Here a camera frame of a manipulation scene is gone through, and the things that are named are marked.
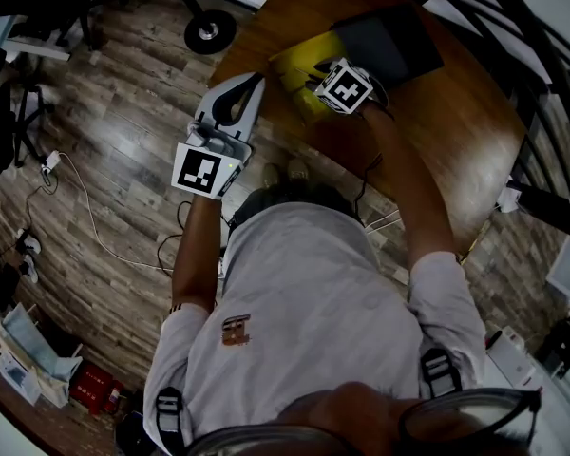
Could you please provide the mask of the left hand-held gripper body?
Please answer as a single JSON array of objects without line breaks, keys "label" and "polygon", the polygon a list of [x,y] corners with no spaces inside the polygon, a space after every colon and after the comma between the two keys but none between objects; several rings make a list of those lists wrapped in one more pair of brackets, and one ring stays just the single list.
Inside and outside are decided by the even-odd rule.
[{"label": "left hand-held gripper body", "polygon": [[212,200],[225,193],[251,159],[251,129],[233,135],[207,123],[191,122],[177,147],[171,185]]}]

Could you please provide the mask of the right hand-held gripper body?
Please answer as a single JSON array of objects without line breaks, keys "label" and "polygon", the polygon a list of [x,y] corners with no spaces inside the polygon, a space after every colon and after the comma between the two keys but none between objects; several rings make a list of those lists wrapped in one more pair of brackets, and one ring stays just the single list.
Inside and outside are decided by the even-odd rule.
[{"label": "right hand-held gripper body", "polygon": [[312,82],[313,95],[332,111],[351,115],[364,105],[376,104],[386,109],[389,98],[382,84],[364,68],[344,57],[325,59],[314,66],[324,74]]}]

